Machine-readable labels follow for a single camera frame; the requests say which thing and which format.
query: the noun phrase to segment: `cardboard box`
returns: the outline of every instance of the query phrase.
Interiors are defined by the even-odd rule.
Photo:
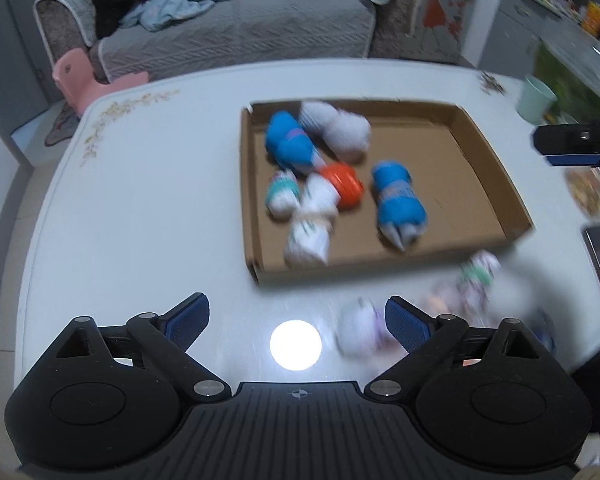
[[[300,102],[258,103],[242,112],[244,252],[259,283],[465,258],[480,249],[507,246],[533,227],[509,175],[462,108],[435,102],[327,101],[367,117],[373,135],[366,160],[355,167],[367,186],[363,202],[360,208],[340,213],[331,235],[329,266],[316,269],[287,266],[284,250],[290,224],[273,221],[265,206],[269,181],[278,169],[264,146],[267,124],[280,110],[297,117]],[[429,216],[427,232],[405,253],[388,246],[376,225],[371,168],[386,159],[409,170]]]

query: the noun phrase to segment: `blue gripper pad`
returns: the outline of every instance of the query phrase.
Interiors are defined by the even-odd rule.
[[[402,298],[397,300],[403,304],[398,303],[394,298],[386,302],[384,320],[393,337],[407,352],[411,353],[429,340],[433,333],[434,320]],[[415,313],[410,312],[411,309],[417,311],[424,319],[429,318],[430,322],[420,319]]]
[[[160,316],[162,333],[177,347],[187,351],[209,324],[209,300],[197,293]]]

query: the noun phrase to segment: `pink plastic chair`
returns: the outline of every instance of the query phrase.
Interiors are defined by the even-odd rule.
[[[81,48],[74,48],[55,64],[53,79],[69,106],[82,117],[86,108],[96,99],[148,83],[148,72],[125,75],[109,85],[103,85],[96,81],[93,65],[86,53]]]

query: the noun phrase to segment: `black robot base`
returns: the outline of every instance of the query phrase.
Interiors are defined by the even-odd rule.
[[[231,395],[186,354],[209,320],[203,294],[125,326],[77,317],[14,391],[6,428],[34,479],[573,478],[590,408],[523,323],[469,328],[397,297],[385,318],[409,355],[364,392],[242,383]]]

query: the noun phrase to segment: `bright white circle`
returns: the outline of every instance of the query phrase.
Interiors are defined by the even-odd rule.
[[[322,339],[306,321],[285,321],[271,334],[271,355],[282,368],[299,372],[312,367],[322,353]]]

